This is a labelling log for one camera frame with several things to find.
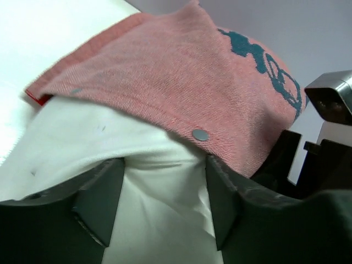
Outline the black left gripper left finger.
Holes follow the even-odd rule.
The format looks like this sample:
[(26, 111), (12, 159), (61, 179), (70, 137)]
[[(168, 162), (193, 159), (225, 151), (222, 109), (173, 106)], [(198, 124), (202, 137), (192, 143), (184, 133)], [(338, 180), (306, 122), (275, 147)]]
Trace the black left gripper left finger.
[(101, 263), (110, 245), (124, 160), (23, 200), (1, 203), (1, 263)]

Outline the white pillow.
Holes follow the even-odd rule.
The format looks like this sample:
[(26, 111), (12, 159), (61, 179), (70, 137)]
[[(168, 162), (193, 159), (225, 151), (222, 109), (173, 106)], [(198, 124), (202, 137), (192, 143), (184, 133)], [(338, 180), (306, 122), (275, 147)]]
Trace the white pillow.
[(51, 99), (1, 165), (1, 200), (19, 200), (124, 158), (104, 263), (222, 263), (205, 178), (206, 154), (121, 111)]

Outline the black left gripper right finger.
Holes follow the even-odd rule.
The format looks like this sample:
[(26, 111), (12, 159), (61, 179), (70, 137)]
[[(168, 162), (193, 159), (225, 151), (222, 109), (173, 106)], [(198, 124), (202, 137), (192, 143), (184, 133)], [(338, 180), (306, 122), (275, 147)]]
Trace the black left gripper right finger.
[(224, 263), (351, 263), (351, 192), (276, 193), (214, 156), (206, 181)]

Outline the red patterned pillowcase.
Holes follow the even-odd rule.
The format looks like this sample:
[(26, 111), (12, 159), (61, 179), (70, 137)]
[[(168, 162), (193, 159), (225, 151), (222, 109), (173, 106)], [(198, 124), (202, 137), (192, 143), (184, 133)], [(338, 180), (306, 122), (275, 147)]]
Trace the red patterned pillowcase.
[(25, 90), (101, 103), (193, 142), (252, 176), (306, 106), (303, 88), (261, 43), (221, 29), (191, 1), (131, 15), (89, 39)]

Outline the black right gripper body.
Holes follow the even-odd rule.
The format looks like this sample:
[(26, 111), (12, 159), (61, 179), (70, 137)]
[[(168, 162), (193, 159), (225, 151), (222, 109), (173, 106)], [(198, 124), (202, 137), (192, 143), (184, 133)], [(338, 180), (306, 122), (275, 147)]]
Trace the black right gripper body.
[(327, 139), (304, 141), (284, 130), (251, 179), (299, 200), (323, 190), (351, 190), (351, 147)]

